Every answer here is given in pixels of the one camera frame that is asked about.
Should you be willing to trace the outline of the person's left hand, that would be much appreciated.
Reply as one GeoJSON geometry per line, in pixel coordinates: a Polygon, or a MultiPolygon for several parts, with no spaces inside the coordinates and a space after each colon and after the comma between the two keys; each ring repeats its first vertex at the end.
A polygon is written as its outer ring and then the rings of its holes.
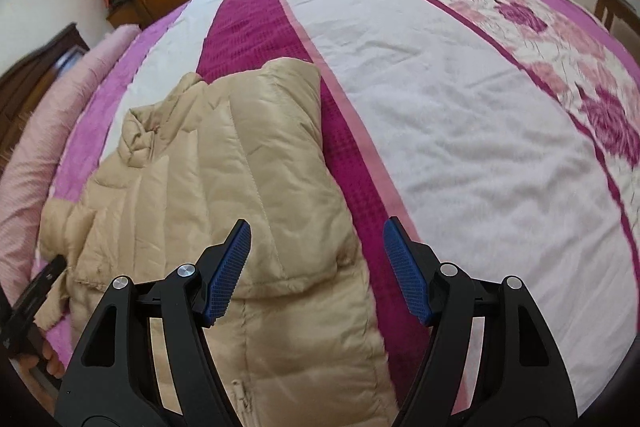
{"type": "Polygon", "coordinates": [[[24,381],[28,381],[32,377],[32,369],[35,369],[41,360],[46,361],[46,372],[55,378],[62,378],[65,373],[64,364],[58,357],[56,352],[50,345],[48,340],[42,342],[42,357],[37,355],[19,355],[17,358],[17,366],[20,369],[21,376],[24,381]]]}

